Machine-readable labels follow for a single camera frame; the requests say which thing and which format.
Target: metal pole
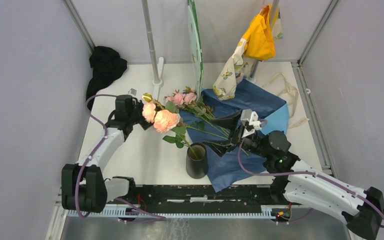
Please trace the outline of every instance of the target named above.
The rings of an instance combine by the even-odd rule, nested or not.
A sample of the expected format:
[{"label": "metal pole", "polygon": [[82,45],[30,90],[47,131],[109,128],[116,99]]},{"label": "metal pole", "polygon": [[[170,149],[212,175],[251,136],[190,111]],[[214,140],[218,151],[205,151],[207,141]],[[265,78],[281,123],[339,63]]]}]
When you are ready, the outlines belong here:
[{"label": "metal pole", "polygon": [[160,84],[161,79],[158,76],[157,56],[155,55],[154,39],[152,36],[150,11],[148,9],[148,0],[142,0],[143,15],[145,16],[146,33],[148,36],[149,54],[151,55],[153,84]]},{"label": "metal pole", "polygon": [[273,4],[271,5],[271,9],[270,9],[270,21],[268,22],[268,24],[270,24],[270,29],[273,28],[273,23],[275,22],[275,16],[276,15],[276,11],[278,10],[278,6],[279,6],[279,0],[273,0]]},{"label": "metal pole", "polygon": [[[276,14],[276,10],[278,9],[278,6],[279,6],[279,1],[280,0],[273,0],[273,4],[271,5],[271,8],[270,8],[270,19],[269,19],[269,22],[268,24],[270,25],[270,29],[273,28],[273,22],[275,21],[275,14]],[[254,78],[256,72],[257,72],[257,67],[258,67],[258,64],[259,64],[260,61],[258,60],[255,60],[255,63],[254,63],[254,67],[252,68],[251,70],[251,74],[249,75],[249,77],[251,79]]]}]

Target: white panel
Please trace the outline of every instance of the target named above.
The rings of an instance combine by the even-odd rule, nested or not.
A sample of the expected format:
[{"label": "white panel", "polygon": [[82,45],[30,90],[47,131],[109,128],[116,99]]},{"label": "white panel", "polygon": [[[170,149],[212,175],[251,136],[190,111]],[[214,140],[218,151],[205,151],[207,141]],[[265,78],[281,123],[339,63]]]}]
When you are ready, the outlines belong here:
[{"label": "white panel", "polygon": [[384,1],[340,1],[304,75],[339,178],[384,194]]},{"label": "white panel", "polygon": [[[130,63],[150,63],[142,2],[73,0],[96,45],[119,51]],[[329,0],[280,0],[284,39],[277,60],[296,60],[304,50]],[[230,57],[263,0],[195,0],[205,62]],[[149,0],[157,57],[191,62],[186,0]]]},{"label": "white panel", "polygon": [[62,0],[0,0],[0,240],[41,240],[77,160],[92,71]]}]

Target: green board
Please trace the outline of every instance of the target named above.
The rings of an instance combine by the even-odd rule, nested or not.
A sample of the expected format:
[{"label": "green board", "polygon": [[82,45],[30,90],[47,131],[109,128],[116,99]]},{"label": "green board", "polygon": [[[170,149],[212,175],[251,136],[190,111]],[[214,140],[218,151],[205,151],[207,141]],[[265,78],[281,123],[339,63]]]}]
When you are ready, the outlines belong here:
[{"label": "green board", "polygon": [[190,37],[190,56],[195,73],[195,87],[198,98],[203,90],[203,52],[201,49],[200,31],[198,29],[197,11],[193,0],[187,1],[188,29]]}]

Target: black vase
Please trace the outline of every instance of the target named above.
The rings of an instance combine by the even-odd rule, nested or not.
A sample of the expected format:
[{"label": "black vase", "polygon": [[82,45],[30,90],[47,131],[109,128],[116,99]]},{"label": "black vase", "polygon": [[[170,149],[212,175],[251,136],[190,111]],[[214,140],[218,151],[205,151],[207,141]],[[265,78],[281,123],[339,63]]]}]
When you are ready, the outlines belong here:
[{"label": "black vase", "polygon": [[207,149],[202,143],[192,143],[193,151],[188,148],[186,153],[186,172],[194,179],[201,179],[208,173]]}]

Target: dark blue cloth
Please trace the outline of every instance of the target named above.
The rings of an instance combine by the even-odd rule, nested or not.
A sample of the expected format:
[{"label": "dark blue cloth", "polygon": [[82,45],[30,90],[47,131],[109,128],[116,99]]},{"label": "dark blue cloth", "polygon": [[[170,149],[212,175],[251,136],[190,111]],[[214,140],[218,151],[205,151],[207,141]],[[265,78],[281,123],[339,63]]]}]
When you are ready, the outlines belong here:
[{"label": "dark blue cloth", "polygon": [[[265,118],[286,104],[280,97],[263,90],[247,80],[243,80],[236,86],[235,97],[233,99],[220,101],[212,89],[204,90],[202,95],[204,103],[214,107],[213,114],[216,118],[227,117],[243,109],[252,109],[260,118]],[[201,121],[200,118],[186,111],[180,111],[180,116],[185,123],[190,125],[192,125],[194,121]],[[205,131],[224,136],[208,123],[205,123]],[[187,132],[194,143],[199,143],[204,140],[223,140],[220,137],[190,128],[187,129]],[[219,157],[208,146],[206,150],[208,155],[207,175],[216,192],[229,187],[236,181],[251,176],[244,172],[239,166],[237,149],[226,153],[223,157]],[[240,159],[243,166],[255,173],[264,171],[263,163],[266,159],[250,152],[248,154],[249,156],[243,151],[241,152]]]}]

